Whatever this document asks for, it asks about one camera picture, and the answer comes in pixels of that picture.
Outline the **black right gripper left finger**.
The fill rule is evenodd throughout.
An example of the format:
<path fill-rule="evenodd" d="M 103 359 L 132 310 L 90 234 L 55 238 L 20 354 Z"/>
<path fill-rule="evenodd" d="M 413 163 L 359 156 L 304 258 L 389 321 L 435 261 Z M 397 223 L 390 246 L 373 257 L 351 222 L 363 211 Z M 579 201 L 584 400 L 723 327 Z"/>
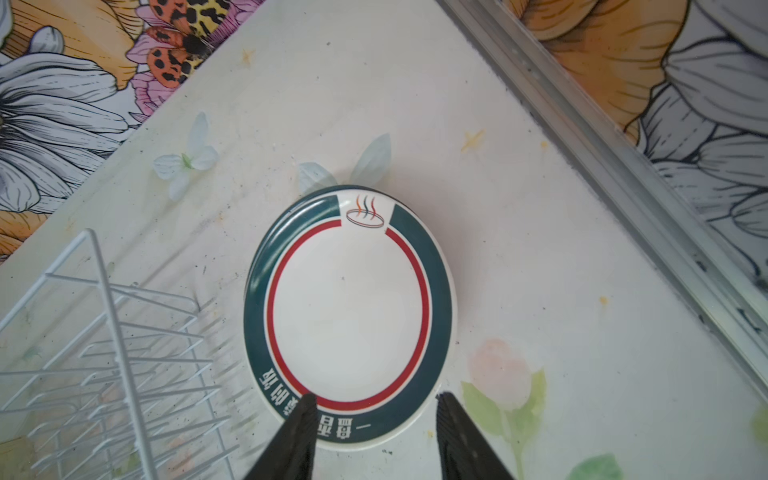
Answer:
<path fill-rule="evenodd" d="M 318 430 L 317 400 L 301 397 L 245 480 L 308 480 L 312 477 Z"/>

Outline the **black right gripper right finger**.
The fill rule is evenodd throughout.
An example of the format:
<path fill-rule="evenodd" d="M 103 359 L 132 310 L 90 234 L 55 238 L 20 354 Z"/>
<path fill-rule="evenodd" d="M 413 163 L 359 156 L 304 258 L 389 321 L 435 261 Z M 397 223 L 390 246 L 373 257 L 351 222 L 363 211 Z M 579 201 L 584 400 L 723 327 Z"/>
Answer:
<path fill-rule="evenodd" d="M 447 480 L 513 480 L 468 413 L 450 392 L 437 396 L 436 434 Z"/>

